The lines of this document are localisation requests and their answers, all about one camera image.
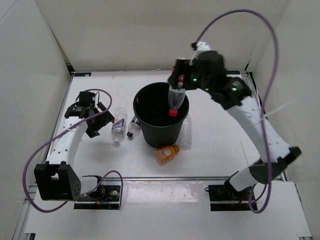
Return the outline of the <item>clear unlabelled plastic bottle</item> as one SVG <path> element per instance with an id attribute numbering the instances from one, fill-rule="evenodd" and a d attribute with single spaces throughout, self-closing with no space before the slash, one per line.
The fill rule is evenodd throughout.
<path id="1" fill-rule="evenodd" d="M 181 150 L 190 150 L 192 146 L 192 118 L 188 114 L 184 119 L 178 136 L 178 146 Z"/>

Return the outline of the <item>clear bottle red label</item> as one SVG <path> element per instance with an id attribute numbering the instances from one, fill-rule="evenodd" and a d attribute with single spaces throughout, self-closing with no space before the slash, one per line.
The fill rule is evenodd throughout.
<path id="1" fill-rule="evenodd" d="M 184 75 L 178 77 L 176 88 L 173 88 L 171 84 L 169 85 L 168 104 L 170 109 L 168 114 L 171 117 L 176 117 L 178 115 L 178 109 L 184 101 L 186 95 L 186 90 L 183 88 L 184 78 Z"/>

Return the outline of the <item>clear bottle blue label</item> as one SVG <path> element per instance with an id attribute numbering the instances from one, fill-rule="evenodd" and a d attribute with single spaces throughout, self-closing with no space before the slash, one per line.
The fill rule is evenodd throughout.
<path id="1" fill-rule="evenodd" d="M 120 144 L 126 136 L 127 110 L 123 107 L 117 107 L 114 111 L 114 121 L 111 128 L 113 143 Z"/>

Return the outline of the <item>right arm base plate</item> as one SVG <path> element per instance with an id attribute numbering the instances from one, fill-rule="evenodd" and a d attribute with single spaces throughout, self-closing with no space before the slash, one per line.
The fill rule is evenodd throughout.
<path id="1" fill-rule="evenodd" d="M 233 196 L 223 184 L 208 185 L 204 191 L 209 195 L 211 212 L 251 211 L 248 192 Z"/>

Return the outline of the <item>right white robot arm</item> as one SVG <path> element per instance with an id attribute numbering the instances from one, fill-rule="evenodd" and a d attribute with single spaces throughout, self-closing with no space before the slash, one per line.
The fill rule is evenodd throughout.
<path id="1" fill-rule="evenodd" d="M 168 82 L 173 92 L 201 89 L 209 93 L 239 123 L 256 147 L 259 159 L 224 183 L 224 193 L 230 200 L 238 199 L 254 184 L 268 184 L 301 155 L 300 148 L 289 146 L 261 115 L 248 85 L 239 77 L 227 75 L 224 58 L 217 51 L 201 52 L 193 64 L 189 59 L 178 58 Z"/>

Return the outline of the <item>black plastic bin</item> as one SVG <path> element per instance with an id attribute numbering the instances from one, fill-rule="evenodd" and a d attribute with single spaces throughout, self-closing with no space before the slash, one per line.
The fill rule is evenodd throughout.
<path id="1" fill-rule="evenodd" d="M 169 115 L 169 86 L 167 82 L 151 83 L 140 89 L 133 99 L 134 115 L 143 137 L 156 149 L 174 145 L 189 113 L 189 99 L 185 96 L 177 116 Z"/>

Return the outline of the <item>clear bottle black cap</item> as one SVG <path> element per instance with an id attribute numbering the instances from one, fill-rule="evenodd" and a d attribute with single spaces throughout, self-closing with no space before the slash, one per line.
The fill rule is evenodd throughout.
<path id="1" fill-rule="evenodd" d="M 134 116 L 130 123 L 128 124 L 127 137 L 133 139 L 140 134 L 141 126 L 138 118 Z"/>

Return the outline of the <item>orange juice bottle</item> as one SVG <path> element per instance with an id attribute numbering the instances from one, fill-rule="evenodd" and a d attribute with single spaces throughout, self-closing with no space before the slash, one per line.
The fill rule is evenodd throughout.
<path id="1" fill-rule="evenodd" d="M 164 164 L 173 159 L 180 152 L 178 145 L 168 145 L 155 151 L 155 158 L 159 164 Z"/>

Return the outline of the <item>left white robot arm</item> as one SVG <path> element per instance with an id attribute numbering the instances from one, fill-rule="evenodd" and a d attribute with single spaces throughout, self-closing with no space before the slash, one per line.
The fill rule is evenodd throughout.
<path id="1" fill-rule="evenodd" d="M 84 134 L 89 138 L 100 135 L 99 130 L 114 117 L 96 94 L 81 91 L 77 101 L 64 114 L 62 136 L 58 137 L 45 163 L 37 164 L 34 176 L 42 200 L 76 201 L 82 190 L 80 178 L 73 170 L 75 156 Z"/>

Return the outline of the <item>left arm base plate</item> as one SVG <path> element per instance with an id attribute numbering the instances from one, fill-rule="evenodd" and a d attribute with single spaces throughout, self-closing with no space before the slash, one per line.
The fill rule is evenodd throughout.
<path id="1" fill-rule="evenodd" d="M 102 184 L 89 195 L 81 196 L 73 205 L 75 210 L 119 210 L 122 201 L 122 186 Z"/>

